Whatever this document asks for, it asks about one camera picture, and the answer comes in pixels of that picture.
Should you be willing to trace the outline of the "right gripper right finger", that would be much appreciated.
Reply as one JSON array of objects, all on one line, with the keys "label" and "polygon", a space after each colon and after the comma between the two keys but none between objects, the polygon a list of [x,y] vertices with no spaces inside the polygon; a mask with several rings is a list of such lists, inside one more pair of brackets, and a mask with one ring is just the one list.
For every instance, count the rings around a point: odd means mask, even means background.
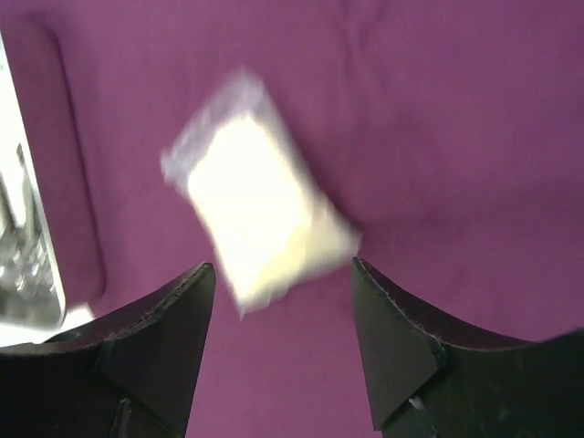
[{"label": "right gripper right finger", "polygon": [[362,259],[352,308],[374,429],[384,437],[580,437],[583,332],[540,342],[466,323]]}]

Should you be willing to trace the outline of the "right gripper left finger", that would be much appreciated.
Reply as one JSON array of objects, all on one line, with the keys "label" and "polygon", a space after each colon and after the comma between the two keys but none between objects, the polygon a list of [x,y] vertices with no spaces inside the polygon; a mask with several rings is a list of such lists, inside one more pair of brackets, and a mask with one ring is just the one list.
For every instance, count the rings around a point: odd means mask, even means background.
[{"label": "right gripper left finger", "polygon": [[202,263],[43,343],[2,348],[2,436],[184,437],[214,289]]}]

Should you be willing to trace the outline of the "stainless steel tray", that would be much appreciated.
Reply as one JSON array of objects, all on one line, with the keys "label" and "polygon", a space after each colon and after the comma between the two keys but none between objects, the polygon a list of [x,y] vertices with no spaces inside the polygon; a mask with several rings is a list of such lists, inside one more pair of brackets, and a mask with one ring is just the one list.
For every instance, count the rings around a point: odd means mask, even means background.
[{"label": "stainless steel tray", "polygon": [[5,39],[1,39],[1,321],[58,329],[66,298]]}]

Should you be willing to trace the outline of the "bagged beige bandage roll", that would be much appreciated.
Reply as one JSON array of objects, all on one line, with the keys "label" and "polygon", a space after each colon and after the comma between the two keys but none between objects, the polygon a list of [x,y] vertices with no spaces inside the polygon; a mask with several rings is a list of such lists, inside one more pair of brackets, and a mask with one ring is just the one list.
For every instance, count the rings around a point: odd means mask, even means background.
[{"label": "bagged beige bandage roll", "polygon": [[318,187],[262,79],[230,75],[161,155],[240,314],[355,256],[360,233]]}]

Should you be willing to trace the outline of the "purple surgical cloth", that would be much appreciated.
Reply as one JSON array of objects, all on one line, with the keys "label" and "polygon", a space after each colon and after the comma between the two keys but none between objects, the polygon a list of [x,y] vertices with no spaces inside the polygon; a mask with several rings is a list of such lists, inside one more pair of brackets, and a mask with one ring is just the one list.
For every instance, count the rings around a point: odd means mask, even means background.
[{"label": "purple surgical cloth", "polygon": [[583,324],[580,1],[4,1],[60,45],[106,313],[213,261],[160,153],[259,74],[385,276],[484,329]]}]

